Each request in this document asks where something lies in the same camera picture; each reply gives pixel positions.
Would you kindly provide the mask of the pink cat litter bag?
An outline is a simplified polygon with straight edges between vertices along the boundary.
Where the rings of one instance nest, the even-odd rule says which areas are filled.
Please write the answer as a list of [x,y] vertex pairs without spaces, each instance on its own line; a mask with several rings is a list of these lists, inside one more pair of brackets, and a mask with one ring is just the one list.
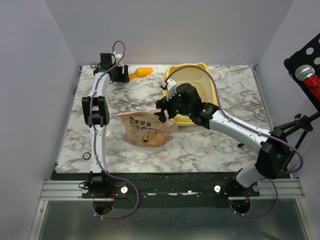
[[176,121],[162,123],[157,115],[145,111],[124,112],[117,116],[125,127],[123,139],[132,145],[159,147],[170,141],[171,133],[178,129]]

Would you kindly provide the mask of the orange plastic scoop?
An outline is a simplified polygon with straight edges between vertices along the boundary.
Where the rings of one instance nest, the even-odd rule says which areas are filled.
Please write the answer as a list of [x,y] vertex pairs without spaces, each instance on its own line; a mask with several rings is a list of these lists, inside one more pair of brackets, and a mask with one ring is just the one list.
[[138,67],[135,72],[129,74],[129,79],[135,79],[135,78],[143,78],[148,75],[150,75],[153,72],[152,67]]

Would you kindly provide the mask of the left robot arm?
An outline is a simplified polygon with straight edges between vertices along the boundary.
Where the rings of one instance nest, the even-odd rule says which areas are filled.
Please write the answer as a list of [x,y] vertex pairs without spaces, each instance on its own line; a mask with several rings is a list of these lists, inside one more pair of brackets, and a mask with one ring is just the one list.
[[100,64],[93,71],[92,90],[81,99],[84,121],[91,137],[91,166],[88,179],[81,187],[83,198],[107,199],[112,198],[115,192],[106,174],[105,139],[110,113],[105,93],[111,82],[129,81],[128,67],[122,64],[123,56],[115,50],[100,54]]

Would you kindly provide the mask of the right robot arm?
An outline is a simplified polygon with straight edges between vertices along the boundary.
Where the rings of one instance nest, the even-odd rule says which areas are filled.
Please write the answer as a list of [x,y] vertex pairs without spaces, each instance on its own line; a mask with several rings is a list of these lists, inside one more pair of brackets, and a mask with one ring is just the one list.
[[223,133],[257,153],[252,165],[242,168],[230,183],[230,191],[241,196],[248,187],[264,178],[277,179],[289,160],[290,150],[281,130],[268,132],[223,112],[219,106],[203,102],[189,83],[178,85],[172,79],[160,86],[166,96],[156,101],[159,120],[166,122],[176,115],[188,117],[195,125]]

